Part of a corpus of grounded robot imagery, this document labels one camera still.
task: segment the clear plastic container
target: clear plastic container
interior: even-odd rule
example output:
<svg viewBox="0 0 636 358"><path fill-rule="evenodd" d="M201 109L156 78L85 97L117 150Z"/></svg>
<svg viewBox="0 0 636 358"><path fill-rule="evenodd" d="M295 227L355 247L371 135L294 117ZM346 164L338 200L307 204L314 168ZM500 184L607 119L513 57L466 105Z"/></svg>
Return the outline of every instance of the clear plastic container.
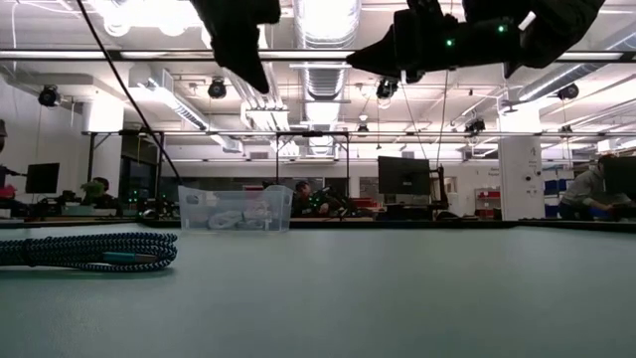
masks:
<svg viewBox="0 0 636 358"><path fill-rule="evenodd" d="M204 191L179 187L181 229L188 231L287 231L293 191Z"/></svg>

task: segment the braided cable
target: braided cable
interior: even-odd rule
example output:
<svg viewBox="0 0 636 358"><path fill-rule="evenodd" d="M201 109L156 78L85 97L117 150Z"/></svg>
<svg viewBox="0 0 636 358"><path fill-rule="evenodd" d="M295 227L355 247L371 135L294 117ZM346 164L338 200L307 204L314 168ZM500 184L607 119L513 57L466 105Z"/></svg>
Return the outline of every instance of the braided cable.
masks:
<svg viewBox="0 0 636 358"><path fill-rule="evenodd" d="M120 233L0 241L0 267L35 266L98 272L147 272L176 257L174 234Z"/></svg>

